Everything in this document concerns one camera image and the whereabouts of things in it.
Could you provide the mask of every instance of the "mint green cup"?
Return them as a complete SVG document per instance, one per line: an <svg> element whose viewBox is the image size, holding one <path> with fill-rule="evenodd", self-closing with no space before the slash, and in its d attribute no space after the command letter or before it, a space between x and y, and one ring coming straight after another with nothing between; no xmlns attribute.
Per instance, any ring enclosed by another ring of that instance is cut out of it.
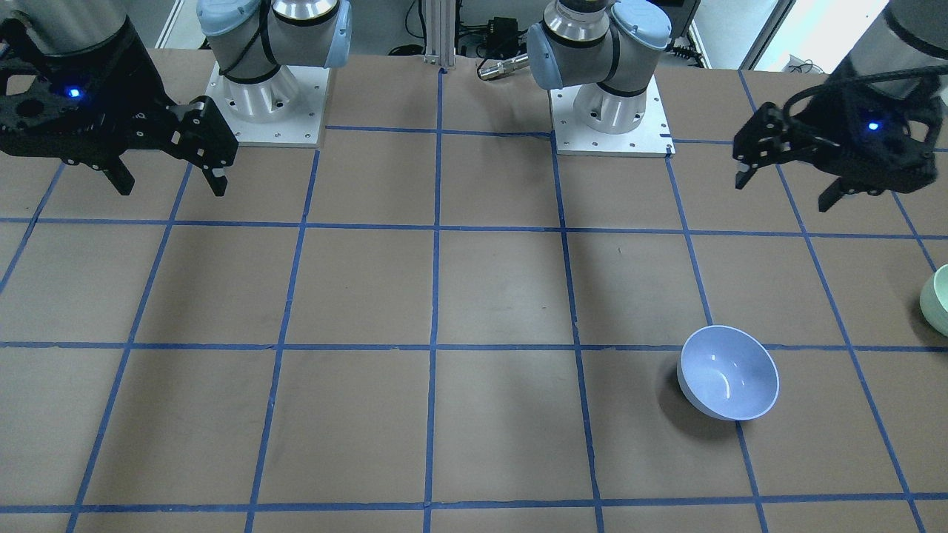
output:
<svg viewBox="0 0 948 533"><path fill-rule="evenodd" d="M928 278L919 297L921 314L939 333L948 337L948 265Z"/></svg>

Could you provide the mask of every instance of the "light blue plastic bowl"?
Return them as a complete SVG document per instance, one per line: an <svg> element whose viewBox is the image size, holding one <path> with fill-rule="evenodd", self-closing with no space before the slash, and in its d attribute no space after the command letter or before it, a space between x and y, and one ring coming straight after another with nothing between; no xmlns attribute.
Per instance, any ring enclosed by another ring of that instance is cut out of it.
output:
<svg viewBox="0 0 948 533"><path fill-rule="evenodd" d="M682 392L699 411L719 420L751 420L771 410L780 376L767 350L726 325L699 329L678 361Z"/></svg>
<svg viewBox="0 0 948 533"><path fill-rule="evenodd" d="M939 333L948 337L948 265L928 278L919 296L921 314Z"/></svg>

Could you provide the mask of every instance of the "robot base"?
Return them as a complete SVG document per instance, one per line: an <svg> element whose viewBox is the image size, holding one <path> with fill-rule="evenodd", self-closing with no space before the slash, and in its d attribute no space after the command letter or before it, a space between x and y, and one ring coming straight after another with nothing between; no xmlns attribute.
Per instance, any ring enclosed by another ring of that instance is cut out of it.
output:
<svg viewBox="0 0 948 533"><path fill-rule="evenodd" d="M563 156L665 157L675 154L665 107L653 77L648 83L646 113L639 126L626 134L593 130L576 116L574 101L579 86L550 91L556 152Z"/></svg>
<svg viewBox="0 0 948 533"><path fill-rule="evenodd" d="M250 122L230 110L224 78L218 74L217 63L214 64L206 93L214 99L241 146L319 148L330 69L315 66L290 66L289 69L300 84L300 95L292 113L276 122Z"/></svg>

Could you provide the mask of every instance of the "blue joint cap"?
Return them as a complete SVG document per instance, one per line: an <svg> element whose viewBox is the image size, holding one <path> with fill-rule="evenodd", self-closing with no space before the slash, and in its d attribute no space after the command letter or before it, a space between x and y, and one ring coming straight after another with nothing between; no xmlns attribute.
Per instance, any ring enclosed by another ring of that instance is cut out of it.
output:
<svg viewBox="0 0 948 533"><path fill-rule="evenodd" d="M339 2L334 32L333 42L330 43L329 54L326 56L326 68L342 68L349 63L349 48L353 41L352 6L349 0Z"/></svg>
<svg viewBox="0 0 948 533"><path fill-rule="evenodd" d="M197 20L208 37L237 28L260 8L261 0L198 0Z"/></svg>
<svg viewBox="0 0 948 533"><path fill-rule="evenodd" d="M643 46L659 51L671 44L671 20L661 8L647 0L615 3L612 20Z"/></svg>
<svg viewBox="0 0 948 533"><path fill-rule="evenodd" d="M527 30L527 54L530 56L530 71L540 88L548 91L563 88L563 76L556 64L553 47L540 23Z"/></svg>

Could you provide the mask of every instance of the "metal base plate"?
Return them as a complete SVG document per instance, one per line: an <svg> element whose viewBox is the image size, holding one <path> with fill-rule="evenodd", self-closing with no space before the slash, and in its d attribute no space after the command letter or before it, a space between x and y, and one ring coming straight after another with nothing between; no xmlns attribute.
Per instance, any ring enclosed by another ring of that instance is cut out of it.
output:
<svg viewBox="0 0 948 533"><path fill-rule="evenodd" d="M675 154L665 107L652 77L648 83L648 105L642 123L629 133L597 132L575 115L573 101L579 86L550 91L550 107L556 129L556 152L564 156L665 157Z"/></svg>
<svg viewBox="0 0 948 533"><path fill-rule="evenodd" d="M228 97L217 63L210 73L207 94L221 110L230 130L241 146L282 146L287 148L319 148L322 123L329 89L329 68L290 66L300 83L301 97L294 104L292 115L278 122L247 122L230 111Z"/></svg>

